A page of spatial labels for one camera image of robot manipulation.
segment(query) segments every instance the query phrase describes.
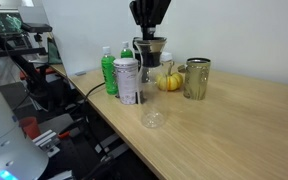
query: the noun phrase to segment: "white wall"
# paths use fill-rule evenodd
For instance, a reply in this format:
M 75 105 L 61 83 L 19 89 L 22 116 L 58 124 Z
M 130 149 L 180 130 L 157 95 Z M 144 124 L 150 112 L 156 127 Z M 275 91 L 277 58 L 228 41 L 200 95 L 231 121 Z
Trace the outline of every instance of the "white wall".
M 139 34 L 129 2 L 43 0 L 70 66 L 98 68 L 102 46 L 118 55 Z M 172 0 L 157 30 L 177 61 L 207 57 L 214 69 L 288 84 L 288 1 Z

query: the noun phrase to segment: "floor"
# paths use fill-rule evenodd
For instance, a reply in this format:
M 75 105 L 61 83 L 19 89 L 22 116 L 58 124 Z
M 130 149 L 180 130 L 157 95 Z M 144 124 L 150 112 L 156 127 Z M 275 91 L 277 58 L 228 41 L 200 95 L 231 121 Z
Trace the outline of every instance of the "floor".
M 13 112 L 18 117 L 18 119 L 27 116 L 35 116 L 39 122 L 43 122 L 49 117 L 54 116 L 52 113 L 36 111 L 29 98 L 25 99 L 25 101 L 19 105 L 19 103 L 26 97 L 25 88 L 21 82 L 2 85 L 0 86 L 0 91 L 12 109 L 17 107 Z M 88 108 L 89 112 L 96 112 L 91 109 L 91 107 Z M 87 167 L 93 167 L 94 165 L 97 165 L 99 159 L 101 159 L 103 156 L 103 154 L 97 154 L 94 150 L 97 141 L 93 135 L 95 135 L 95 137 L 97 137 L 99 140 L 103 140 L 105 137 L 114 133 L 112 128 L 110 128 L 110 126 L 100 116 L 96 116 L 96 118 L 92 117 L 95 116 L 92 115 L 90 117 L 91 128 L 94 134 L 86 134 L 88 137 L 87 142 L 75 142 L 75 145 L 78 149 L 80 149 L 80 152 L 84 152 L 83 150 L 87 148 L 91 149 L 87 152 L 84 152 L 84 155 L 83 153 L 80 154 L 82 157 L 85 157 L 83 159 L 85 160 L 84 163 Z M 121 143 L 123 143 L 121 139 L 115 142 L 116 145 Z M 117 157 L 115 159 L 114 166 L 110 168 L 110 171 L 105 173 L 104 175 L 106 176 L 99 177 L 98 179 L 157 179 L 157 177 L 130 149 L 121 156 Z

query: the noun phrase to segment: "wooden table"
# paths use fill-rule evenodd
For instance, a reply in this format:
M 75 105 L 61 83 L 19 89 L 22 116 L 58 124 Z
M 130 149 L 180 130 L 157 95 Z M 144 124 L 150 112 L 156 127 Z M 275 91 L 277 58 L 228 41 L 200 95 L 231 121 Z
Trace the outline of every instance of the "wooden table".
M 83 94 L 103 82 L 100 70 L 69 79 Z M 161 179 L 288 179 L 287 85 L 211 70 L 205 100 L 168 96 L 157 129 L 104 87 L 88 100 Z

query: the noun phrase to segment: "white container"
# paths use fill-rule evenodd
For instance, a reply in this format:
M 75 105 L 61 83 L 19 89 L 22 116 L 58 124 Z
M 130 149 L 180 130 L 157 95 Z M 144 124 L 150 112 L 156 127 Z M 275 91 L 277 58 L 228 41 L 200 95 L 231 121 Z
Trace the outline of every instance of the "white container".
M 121 103 L 135 104 L 138 61 L 133 58 L 115 59 L 114 67 Z

